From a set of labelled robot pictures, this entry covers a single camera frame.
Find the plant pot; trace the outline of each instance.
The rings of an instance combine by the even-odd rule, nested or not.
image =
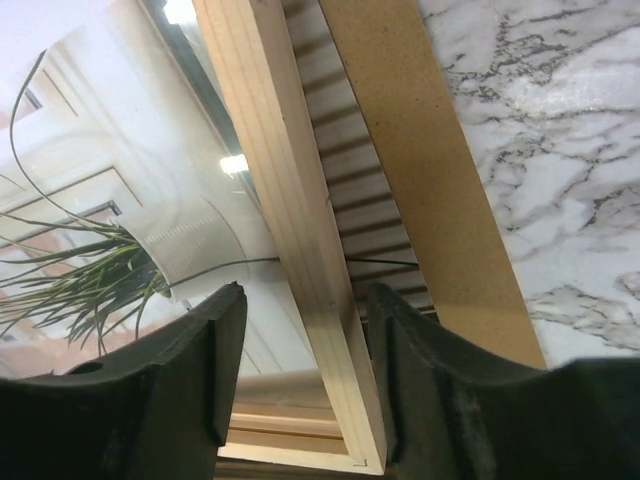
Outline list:
[[[245,260],[238,238],[214,206],[200,197],[144,207],[116,219],[149,254],[167,284],[173,285],[216,266]],[[171,287],[179,302],[207,295],[222,285],[246,282],[247,265],[202,273]]]

